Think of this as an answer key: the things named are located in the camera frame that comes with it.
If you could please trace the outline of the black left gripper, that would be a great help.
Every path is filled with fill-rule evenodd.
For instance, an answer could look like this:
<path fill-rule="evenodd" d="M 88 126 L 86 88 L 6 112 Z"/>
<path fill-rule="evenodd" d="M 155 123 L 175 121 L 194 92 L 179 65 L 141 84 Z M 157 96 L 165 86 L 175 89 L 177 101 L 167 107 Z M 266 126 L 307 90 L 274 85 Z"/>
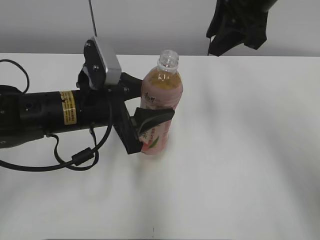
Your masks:
<path fill-rule="evenodd" d="M 140 98 L 142 80 L 125 72 L 121 73 L 117 85 L 109 85 L 100 90 L 89 86 L 89 78 L 81 69 L 76 86 L 77 121 L 88 123 L 90 127 L 113 126 L 126 152 L 135 154 L 141 151 L 138 140 L 150 129 L 172 120 L 172 108 L 145 109 L 137 107 L 132 117 L 125 101 Z"/>

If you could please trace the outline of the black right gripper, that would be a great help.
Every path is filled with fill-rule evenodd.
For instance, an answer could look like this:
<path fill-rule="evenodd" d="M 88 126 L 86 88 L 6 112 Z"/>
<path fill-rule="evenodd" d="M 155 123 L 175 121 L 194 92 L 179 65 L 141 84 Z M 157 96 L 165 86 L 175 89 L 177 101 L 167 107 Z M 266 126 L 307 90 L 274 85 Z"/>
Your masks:
<path fill-rule="evenodd" d="M 268 0 L 218 0 L 206 32 L 208 54 L 221 56 L 244 44 L 259 49 L 267 40 Z"/>

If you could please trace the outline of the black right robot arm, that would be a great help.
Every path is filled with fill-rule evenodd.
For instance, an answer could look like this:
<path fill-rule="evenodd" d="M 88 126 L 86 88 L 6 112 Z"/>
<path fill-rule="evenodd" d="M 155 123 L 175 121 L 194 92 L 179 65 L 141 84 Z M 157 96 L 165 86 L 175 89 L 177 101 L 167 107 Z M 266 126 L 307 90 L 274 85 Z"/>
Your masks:
<path fill-rule="evenodd" d="M 258 50 L 267 40 L 268 14 L 275 0 L 218 0 L 206 37 L 207 54 L 221 56 L 238 45 Z"/>

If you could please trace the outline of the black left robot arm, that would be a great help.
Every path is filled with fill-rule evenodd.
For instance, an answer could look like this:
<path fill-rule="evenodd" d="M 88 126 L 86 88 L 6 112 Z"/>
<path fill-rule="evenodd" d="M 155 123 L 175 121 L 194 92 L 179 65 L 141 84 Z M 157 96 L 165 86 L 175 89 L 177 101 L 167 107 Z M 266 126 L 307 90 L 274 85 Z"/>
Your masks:
<path fill-rule="evenodd" d="M 106 127 L 94 153 L 115 129 L 128 154 L 142 149 L 140 136 L 171 120 L 172 108 L 137 108 L 130 116 L 125 102 L 141 96 L 142 81 L 116 71 L 115 84 L 99 63 L 85 64 L 78 75 L 77 89 L 26 93 L 16 87 L 0 87 L 0 146 L 13 148 L 44 136 Z"/>

